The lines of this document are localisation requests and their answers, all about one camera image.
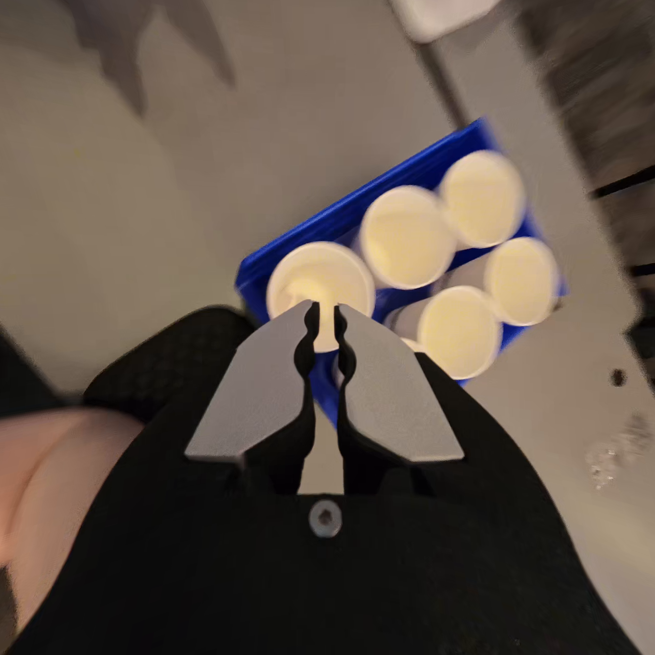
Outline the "person's right forearm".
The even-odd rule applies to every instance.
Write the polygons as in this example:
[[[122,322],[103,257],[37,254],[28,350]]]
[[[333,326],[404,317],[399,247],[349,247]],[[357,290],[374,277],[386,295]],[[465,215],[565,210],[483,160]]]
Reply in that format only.
[[[103,483],[141,421],[73,407],[1,420],[1,568],[17,631],[52,589]]]

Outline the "blue plastic bin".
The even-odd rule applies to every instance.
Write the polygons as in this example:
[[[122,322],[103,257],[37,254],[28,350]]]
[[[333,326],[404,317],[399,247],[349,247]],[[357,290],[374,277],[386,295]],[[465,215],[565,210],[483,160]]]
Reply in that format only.
[[[268,322],[270,320],[266,306],[268,281],[275,267],[292,250],[311,242],[327,241],[344,246],[350,245],[356,229],[363,220],[365,210],[383,192],[402,185],[415,185],[433,191],[442,181],[447,169],[457,160],[471,152],[486,150],[504,154],[487,120],[480,118],[388,169],[245,257],[236,275],[236,290],[259,323]],[[546,245],[529,206],[512,240],[517,238],[533,238]],[[482,249],[465,248],[454,255],[454,261],[447,272],[450,273],[471,261],[483,258],[497,247],[499,246]],[[431,295],[429,286],[416,290],[376,291],[373,320],[383,323],[395,310]],[[336,430],[339,391],[333,378],[335,357],[334,353],[317,354],[310,381],[316,402]]]

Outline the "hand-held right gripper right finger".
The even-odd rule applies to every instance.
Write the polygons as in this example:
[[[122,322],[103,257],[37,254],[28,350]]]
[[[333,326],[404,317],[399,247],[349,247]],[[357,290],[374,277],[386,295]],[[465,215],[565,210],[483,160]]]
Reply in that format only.
[[[400,337],[346,304],[336,307],[337,437],[346,484],[381,484],[394,468],[457,462],[464,450]]]

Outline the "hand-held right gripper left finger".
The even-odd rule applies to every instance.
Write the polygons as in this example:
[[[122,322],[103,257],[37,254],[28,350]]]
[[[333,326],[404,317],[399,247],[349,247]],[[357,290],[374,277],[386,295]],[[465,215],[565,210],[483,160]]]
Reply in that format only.
[[[310,373],[320,306],[301,301],[242,342],[217,385],[185,456],[300,481],[315,443]]]

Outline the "white mount plate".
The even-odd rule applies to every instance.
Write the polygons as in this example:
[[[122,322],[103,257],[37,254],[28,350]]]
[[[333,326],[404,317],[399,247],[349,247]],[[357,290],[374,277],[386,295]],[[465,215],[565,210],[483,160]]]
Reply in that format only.
[[[500,1],[390,1],[405,35],[428,44],[487,16]]]

